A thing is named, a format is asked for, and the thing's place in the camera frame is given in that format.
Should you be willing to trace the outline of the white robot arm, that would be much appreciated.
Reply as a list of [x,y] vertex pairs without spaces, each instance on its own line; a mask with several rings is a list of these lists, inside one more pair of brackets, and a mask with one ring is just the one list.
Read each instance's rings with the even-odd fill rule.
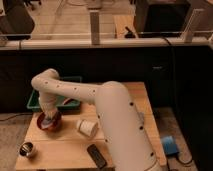
[[47,69],[34,76],[31,85],[39,92],[39,104],[44,113],[42,128],[58,122],[57,95],[93,104],[115,171],[162,171],[137,107],[124,84],[61,81],[55,69]]

